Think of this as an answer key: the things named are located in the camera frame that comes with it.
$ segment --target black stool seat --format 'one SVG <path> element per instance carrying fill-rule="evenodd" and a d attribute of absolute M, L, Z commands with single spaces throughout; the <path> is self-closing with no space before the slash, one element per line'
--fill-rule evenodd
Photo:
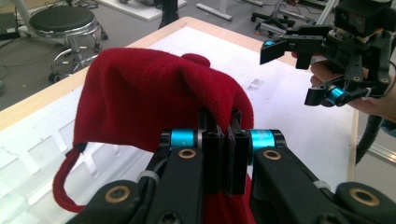
<path fill-rule="evenodd" d="M 87 28 L 91 23 L 96 23 L 96 18 L 82 7 L 52 7 L 37 12 L 29 23 L 38 32 L 58 33 Z"/>

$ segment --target human hand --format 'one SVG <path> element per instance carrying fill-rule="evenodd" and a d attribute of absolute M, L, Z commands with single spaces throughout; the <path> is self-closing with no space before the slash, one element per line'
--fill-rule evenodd
<path fill-rule="evenodd" d="M 329 61 L 322 61 L 318 63 L 313 63 L 311 65 L 311 72 L 314 74 L 311 77 L 311 83 L 313 85 L 318 85 L 319 83 L 329 80 L 334 77 L 341 76 L 342 74 L 334 74 L 330 69 Z M 363 76 L 367 77 L 367 70 L 363 70 Z M 384 119 L 388 119 L 392 122 L 396 122 L 396 88 L 393 86 L 394 77 L 392 77 L 391 84 L 386 91 L 386 96 L 375 99 L 357 99 L 349 102 L 348 104 L 352 107 L 358 109 L 359 111 L 366 113 L 368 115 L 376 115 Z"/>

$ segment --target red hat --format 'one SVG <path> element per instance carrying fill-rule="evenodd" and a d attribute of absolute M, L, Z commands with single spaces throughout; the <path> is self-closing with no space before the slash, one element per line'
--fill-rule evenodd
<path fill-rule="evenodd" d="M 231 111 L 242 112 L 241 127 L 253 127 L 248 97 L 231 77 L 210 68 L 200 55 L 181 57 L 153 49 L 106 49 L 90 66 L 78 104 L 72 151 L 53 182 L 55 201 L 79 212 L 64 182 L 88 142 L 130 145 L 154 152 L 164 129 L 193 128 L 207 108 L 225 132 Z M 204 223 L 253 223 L 248 193 L 204 198 Z"/>

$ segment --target gray floor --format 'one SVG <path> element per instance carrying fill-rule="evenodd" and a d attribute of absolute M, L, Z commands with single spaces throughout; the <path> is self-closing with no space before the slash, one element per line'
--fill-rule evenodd
<path fill-rule="evenodd" d="M 232 21 L 226 21 L 215 15 L 209 14 L 196 7 L 197 3 L 203 3 L 213 8 L 219 8 L 219 1 L 214 0 L 187 0 L 187 5 L 182 7 L 179 17 L 194 17 L 201 21 L 216 24 L 225 29 L 235 31 L 242 35 L 264 41 L 267 39 L 266 33 L 256 34 L 255 26 L 257 22 L 250 20 L 253 11 L 271 14 L 274 10 L 272 6 L 276 0 L 263 1 L 264 7 L 257 7 L 243 1 L 228 1 L 227 13 L 233 16 Z M 310 7 L 310 13 L 301 5 L 299 8 L 289 6 L 285 3 L 287 10 L 298 12 L 316 19 L 321 13 L 320 7 Z M 161 22 L 161 18 L 146 22 L 134 18 L 115 9 L 100 5 L 92 11 L 99 22 L 108 33 L 108 40 L 100 40 L 103 49 L 122 48 L 134 41 L 156 31 Z M 81 42 L 91 45 L 92 39 L 84 37 Z M 62 51 L 63 46 L 54 44 L 51 41 L 41 38 L 24 37 L 15 40 L 6 47 L 0 49 L 0 80 L 6 83 L 5 91 L 0 96 L 0 110 L 3 110 L 18 101 L 47 88 L 51 83 L 48 81 L 50 74 L 50 64 L 53 58 Z M 365 125 L 365 116 L 360 118 L 360 135 Z M 381 133 L 375 141 L 382 147 L 395 150 L 396 140 L 384 133 Z M 396 178 L 392 174 L 396 166 L 392 163 L 384 162 L 376 156 L 368 155 L 357 166 L 356 179 L 359 182 L 368 183 L 388 194 L 396 201 L 396 193 L 393 188 L 396 186 Z"/>

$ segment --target round stool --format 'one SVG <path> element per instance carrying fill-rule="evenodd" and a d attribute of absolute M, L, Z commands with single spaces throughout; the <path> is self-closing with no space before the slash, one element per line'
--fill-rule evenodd
<path fill-rule="evenodd" d="M 63 38 L 67 49 L 60 53 L 53 61 L 51 66 L 52 73 L 49 75 L 49 81 L 57 82 L 63 77 L 68 77 L 80 69 L 90 65 L 92 60 L 101 50 L 100 45 L 95 40 L 95 54 L 91 57 L 84 58 L 81 50 L 86 49 L 78 44 L 77 36 L 91 35 L 95 32 L 100 24 L 97 22 L 94 14 L 86 8 L 82 7 L 50 7 L 34 14 L 29 20 L 30 25 L 39 36 L 49 38 Z M 60 62 L 62 56 L 72 53 L 74 58 L 71 62 L 72 69 L 70 72 L 61 72 L 57 69 L 60 64 L 65 65 L 68 62 Z"/>

